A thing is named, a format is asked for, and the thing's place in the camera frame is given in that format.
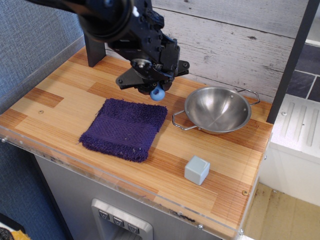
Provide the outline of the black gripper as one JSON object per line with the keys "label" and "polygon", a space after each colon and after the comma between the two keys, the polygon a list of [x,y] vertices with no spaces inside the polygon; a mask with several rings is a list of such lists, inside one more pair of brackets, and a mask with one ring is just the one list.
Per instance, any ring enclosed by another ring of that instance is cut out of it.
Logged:
{"label": "black gripper", "polygon": [[131,65],[116,84],[145,95],[156,87],[168,91],[175,77],[189,73],[190,64],[180,59],[178,41],[162,32],[164,17],[153,10],[151,1],[131,0],[130,4],[127,32],[107,44]]}

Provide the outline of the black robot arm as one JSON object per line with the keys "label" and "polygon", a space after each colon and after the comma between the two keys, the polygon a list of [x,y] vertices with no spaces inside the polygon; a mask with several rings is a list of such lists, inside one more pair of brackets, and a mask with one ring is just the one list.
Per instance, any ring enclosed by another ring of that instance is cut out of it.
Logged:
{"label": "black robot arm", "polygon": [[34,4],[77,14],[86,36],[128,60],[131,68],[116,79],[122,90],[166,92],[175,77],[189,73],[190,64],[180,60],[177,40],[162,32],[164,17],[153,10],[150,0],[35,0]]}

